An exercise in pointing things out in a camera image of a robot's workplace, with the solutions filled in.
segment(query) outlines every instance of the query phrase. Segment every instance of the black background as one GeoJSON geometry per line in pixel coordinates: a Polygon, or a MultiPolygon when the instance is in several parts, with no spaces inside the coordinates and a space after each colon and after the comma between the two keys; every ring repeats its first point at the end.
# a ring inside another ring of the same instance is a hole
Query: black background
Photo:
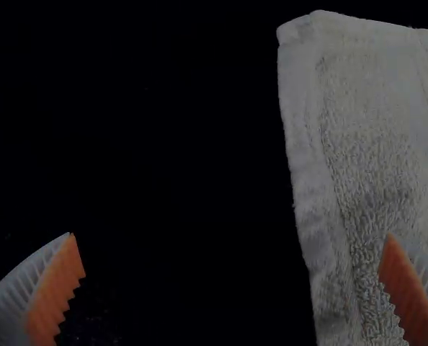
{"type": "Polygon", "coordinates": [[[75,233],[58,345],[316,343],[275,30],[319,8],[2,12],[0,279],[75,233]]]}

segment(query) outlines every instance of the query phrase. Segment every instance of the white towel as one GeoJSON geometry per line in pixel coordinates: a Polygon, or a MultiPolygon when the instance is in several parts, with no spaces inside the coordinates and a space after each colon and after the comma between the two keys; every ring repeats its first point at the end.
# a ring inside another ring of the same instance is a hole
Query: white towel
{"type": "Polygon", "coordinates": [[[378,282],[428,253],[428,30],[317,11],[277,30],[280,106],[319,345],[407,345],[378,282]]]}

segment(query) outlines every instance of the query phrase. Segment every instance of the towel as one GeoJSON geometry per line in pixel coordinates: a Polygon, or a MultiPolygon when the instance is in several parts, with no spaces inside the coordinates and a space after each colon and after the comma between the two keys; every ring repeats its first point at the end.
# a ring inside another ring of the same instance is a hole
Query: towel
{"type": "Polygon", "coordinates": [[[407,345],[377,268],[428,253],[428,30],[317,11],[277,30],[280,109],[319,345],[407,345]]]}

